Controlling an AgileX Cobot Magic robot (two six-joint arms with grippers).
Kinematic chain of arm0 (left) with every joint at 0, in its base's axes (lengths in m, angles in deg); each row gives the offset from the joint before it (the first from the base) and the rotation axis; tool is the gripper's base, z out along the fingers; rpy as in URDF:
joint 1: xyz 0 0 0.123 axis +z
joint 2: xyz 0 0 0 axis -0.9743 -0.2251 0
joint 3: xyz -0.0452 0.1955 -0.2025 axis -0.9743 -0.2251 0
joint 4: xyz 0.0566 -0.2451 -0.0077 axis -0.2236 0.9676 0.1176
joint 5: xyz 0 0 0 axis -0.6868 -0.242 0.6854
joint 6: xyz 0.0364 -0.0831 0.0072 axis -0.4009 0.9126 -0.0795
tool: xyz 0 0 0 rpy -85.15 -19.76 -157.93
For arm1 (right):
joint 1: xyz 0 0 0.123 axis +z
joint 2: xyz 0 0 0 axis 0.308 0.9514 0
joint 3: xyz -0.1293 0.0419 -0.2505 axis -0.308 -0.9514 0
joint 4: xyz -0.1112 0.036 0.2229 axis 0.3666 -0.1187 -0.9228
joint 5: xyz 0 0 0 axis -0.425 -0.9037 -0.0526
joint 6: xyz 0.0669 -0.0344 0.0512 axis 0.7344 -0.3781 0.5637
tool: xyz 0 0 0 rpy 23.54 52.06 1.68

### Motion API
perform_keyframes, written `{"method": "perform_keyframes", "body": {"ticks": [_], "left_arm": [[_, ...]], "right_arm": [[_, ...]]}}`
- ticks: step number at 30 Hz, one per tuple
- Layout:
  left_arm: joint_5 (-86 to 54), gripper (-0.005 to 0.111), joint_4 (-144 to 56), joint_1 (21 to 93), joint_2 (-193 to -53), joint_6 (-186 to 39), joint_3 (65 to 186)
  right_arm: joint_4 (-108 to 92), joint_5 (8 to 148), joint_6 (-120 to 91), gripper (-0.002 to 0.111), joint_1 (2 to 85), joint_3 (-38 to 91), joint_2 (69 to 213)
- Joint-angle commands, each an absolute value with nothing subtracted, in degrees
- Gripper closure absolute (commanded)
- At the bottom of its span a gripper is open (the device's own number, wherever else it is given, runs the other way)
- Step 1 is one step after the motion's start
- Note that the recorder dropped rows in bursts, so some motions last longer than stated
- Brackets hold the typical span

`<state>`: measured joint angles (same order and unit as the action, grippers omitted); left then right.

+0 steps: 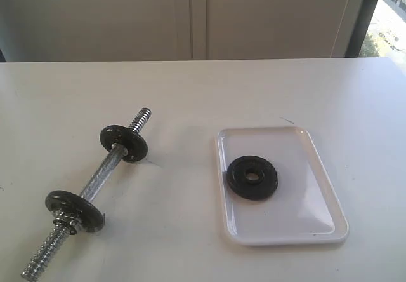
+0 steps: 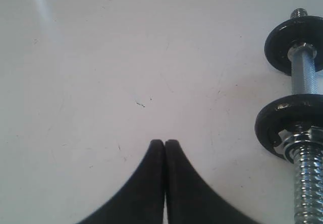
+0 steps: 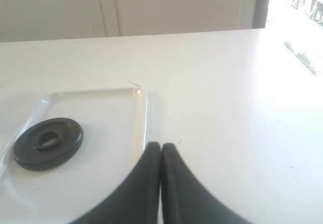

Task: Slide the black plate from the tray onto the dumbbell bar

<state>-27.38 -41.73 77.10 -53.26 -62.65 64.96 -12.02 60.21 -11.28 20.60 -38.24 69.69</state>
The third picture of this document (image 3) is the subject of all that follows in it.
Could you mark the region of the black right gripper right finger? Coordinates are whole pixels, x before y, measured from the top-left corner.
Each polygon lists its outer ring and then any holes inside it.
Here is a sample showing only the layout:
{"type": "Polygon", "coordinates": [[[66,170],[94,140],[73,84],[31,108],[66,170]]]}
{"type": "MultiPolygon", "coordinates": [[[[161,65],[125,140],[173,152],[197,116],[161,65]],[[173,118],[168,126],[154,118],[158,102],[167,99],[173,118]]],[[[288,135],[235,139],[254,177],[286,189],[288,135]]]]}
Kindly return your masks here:
{"type": "Polygon", "coordinates": [[[164,223],[249,223],[205,189],[173,143],[164,144],[161,152],[164,223]]]}

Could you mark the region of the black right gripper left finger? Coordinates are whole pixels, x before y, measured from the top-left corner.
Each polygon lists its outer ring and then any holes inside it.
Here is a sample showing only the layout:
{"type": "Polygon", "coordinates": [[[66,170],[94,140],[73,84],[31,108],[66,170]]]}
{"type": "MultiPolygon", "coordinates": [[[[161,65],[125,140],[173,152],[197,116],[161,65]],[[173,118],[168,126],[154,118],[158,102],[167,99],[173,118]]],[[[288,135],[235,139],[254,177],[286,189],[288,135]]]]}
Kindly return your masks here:
{"type": "Polygon", "coordinates": [[[157,223],[161,149],[149,142],[125,180],[73,223],[157,223]]]}

